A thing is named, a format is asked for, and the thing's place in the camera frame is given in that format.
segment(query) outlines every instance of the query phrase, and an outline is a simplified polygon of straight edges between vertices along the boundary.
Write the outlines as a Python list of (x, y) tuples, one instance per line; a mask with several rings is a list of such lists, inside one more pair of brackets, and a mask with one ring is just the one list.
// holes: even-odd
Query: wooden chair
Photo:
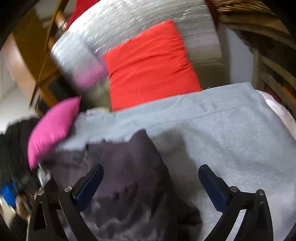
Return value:
[(45, 41), (45, 49), (51, 50), (56, 40), (56, 34), (59, 29), (65, 30), (67, 27), (67, 21), (64, 17), (64, 10), (69, 0), (60, 0), (54, 10), (50, 25), (47, 30), (47, 36)]
[(259, 0), (211, 1), (219, 21), (251, 47), (253, 87), (272, 90), (296, 117), (296, 43), (285, 25)]
[(44, 49), (48, 34), (42, 24), (35, 10), (30, 10), (3, 46), (15, 82), (39, 116), (59, 101), (76, 95), (49, 56), (49, 50)]

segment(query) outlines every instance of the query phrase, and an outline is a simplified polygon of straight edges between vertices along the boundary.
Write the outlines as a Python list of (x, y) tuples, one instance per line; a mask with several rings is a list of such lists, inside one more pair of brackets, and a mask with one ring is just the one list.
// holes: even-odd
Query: wooden furniture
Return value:
[(69, 0), (59, 0), (56, 9), (52, 15), (50, 25), (47, 30), (45, 49), (51, 50), (56, 42), (56, 34), (59, 29), (65, 30), (67, 27), (67, 22), (64, 17), (64, 10), (68, 4)]
[(44, 49), (46, 36), (46, 29), (32, 9), (17, 24), (3, 46), (13, 78), (31, 104), (34, 103), (32, 107), (39, 115), (61, 101), (60, 95), (67, 97), (61, 94), (65, 91), (57, 84), (62, 75), (49, 51)]
[(219, 13), (260, 12), (274, 13), (260, 0), (212, 0)]
[(264, 56), (258, 49), (254, 48), (253, 54), (253, 87), (264, 90), (268, 86), (296, 118), (296, 77), (275, 62), (276, 60)]
[(233, 30), (248, 31), (267, 36), (296, 49), (296, 43), (285, 25), (274, 16), (263, 14), (221, 14), (220, 22)]

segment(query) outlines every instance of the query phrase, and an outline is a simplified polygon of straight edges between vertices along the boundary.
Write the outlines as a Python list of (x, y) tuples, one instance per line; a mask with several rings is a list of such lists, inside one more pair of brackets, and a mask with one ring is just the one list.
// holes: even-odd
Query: gray blanket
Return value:
[[(244, 192), (264, 189), (274, 240), (284, 240), (296, 222), (296, 142), (280, 118), (249, 83), (175, 96), (115, 113), (80, 114), (60, 150), (86, 143), (129, 140), (146, 129), (167, 165), (178, 195), (201, 213), (204, 240), (219, 220), (197, 171), (215, 174)], [(242, 221), (241, 212), (229, 240)]]

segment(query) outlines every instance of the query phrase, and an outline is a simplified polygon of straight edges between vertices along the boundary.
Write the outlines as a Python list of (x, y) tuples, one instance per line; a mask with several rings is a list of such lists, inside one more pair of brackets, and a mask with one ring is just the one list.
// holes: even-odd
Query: red pillow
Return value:
[(202, 90), (173, 20), (145, 30), (104, 58), (113, 111)]

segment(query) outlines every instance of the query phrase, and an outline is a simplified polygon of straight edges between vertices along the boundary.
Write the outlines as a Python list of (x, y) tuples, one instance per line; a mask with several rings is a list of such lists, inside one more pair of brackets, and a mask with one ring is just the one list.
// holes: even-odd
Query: blue object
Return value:
[(103, 166), (98, 164), (85, 182), (85, 185), (83, 185), (79, 193), (74, 196), (74, 199), (76, 199), (75, 206), (77, 211), (82, 212), (87, 208), (99, 185), (101, 184), (103, 177)]
[(198, 178), (215, 209), (218, 212), (224, 213), (231, 199), (228, 185), (222, 178), (217, 177), (208, 165), (200, 166), (198, 169)]
[(7, 203), (8, 206), (11, 206), (13, 208), (16, 208), (15, 188), (16, 188), (15, 183), (10, 183), (1, 189), (1, 195), (3, 196), (5, 202)]

